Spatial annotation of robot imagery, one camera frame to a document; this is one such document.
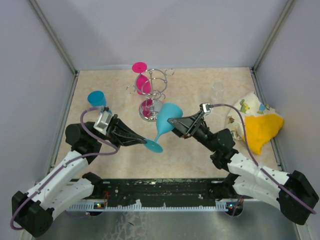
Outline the blue wine glass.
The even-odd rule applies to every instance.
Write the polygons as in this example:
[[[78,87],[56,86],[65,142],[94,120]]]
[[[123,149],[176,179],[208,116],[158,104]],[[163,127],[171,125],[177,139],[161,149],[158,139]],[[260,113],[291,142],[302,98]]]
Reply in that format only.
[[[89,108],[90,111],[96,110],[96,111],[103,112],[105,109],[107,109],[108,112],[112,114],[112,111],[107,106],[107,100],[102,91],[96,90],[91,92],[87,96],[87,101],[91,105],[91,107]]]
[[[160,109],[157,120],[156,120],[156,129],[157,135],[154,140],[145,139],[146,143],[144,146],[154,152],[154,153],[162,153],[163,148],[158,143],[160,136],[171,132],[174,129],[174,126],[168,122],[171,118],[181,118],[183,116],[183,110],[176,104],[168,102],[165,103]]]

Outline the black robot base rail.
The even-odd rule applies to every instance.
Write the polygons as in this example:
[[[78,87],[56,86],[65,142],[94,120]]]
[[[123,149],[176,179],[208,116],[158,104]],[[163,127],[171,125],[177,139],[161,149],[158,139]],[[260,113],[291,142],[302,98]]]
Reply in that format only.
[[[52,199],[32,199],[28,211],[56,218],[64,211],[179,212],[218,211],[231,214],[239,195],[231,179],[101,179],[86,174],[58,190]]]

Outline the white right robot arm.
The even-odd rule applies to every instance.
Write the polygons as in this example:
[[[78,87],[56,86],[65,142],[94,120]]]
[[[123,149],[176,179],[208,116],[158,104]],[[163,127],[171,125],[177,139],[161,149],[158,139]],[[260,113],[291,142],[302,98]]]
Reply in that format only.
[[[180,138],[193,137],[212,152],[212,163],[229,174],[223,192],[229,198],[248,196],[274,206],[291,222],[304,225],[319,196],[306,178],[295,170],[292,173],[257,164],[234,149],[229,129],[212,133],[204,120],[204,113],[188,117],[169,118],[173,133]]]

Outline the blue wine glass front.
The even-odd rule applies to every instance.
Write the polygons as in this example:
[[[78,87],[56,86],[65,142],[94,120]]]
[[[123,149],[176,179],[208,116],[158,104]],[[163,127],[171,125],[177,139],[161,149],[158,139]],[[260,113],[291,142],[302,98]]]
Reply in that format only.
[[[174,126],[168,122],[171,118],[181,118],[183,116],[183,110],[176,104],[168,102],[165,103],[160,109],[157,120],[156,120],[156,129],[157,135],[154,140],[145,139],[146,143],[144,146],[154,152],[154,153],[162,153],[163,148],[158,143],[160,136],[171,132],[174,129]]]

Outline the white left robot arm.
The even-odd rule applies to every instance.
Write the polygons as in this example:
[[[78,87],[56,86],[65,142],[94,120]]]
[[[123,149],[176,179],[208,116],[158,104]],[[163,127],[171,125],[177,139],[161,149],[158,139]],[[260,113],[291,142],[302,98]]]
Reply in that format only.
[[[65,141],[71,149],[64,159],[27,192],[17,191],[13,195],[10,220],[13,230],[25,230],[35,238],[42,236],[71,205],[103,195],[103,180],[92,172],[69,185],[76,174],[98,156],[112,156],[120,147],[147,143],[145,137],[131,130],[116,114],[104,111],[95,122],[85,122],[84,116],[83,112],[79,123],[65,129]]]

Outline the clear wine glass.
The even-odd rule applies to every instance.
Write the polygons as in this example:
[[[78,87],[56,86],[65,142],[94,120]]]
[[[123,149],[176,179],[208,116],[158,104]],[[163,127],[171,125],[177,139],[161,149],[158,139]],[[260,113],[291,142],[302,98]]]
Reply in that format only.
[[[222,102],[224,98],[224,92],[225,92],[224,84],[221,81],[215,82],[211,89],[212,89],[212,97],[214,101],[217,103]]]

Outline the dinosaur print yellow cloth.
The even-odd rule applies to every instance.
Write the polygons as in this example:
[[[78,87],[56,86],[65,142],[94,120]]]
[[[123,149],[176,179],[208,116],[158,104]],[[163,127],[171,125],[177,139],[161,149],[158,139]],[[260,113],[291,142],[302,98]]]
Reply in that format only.
[[[274,138],[284,125],[284,119],[268,104],[260,102],[255,93],[251,92],[240,98],[234,109],[230,109],[225,120],[225,127],[231,132],[234,140],[245,140],[256,155]]]

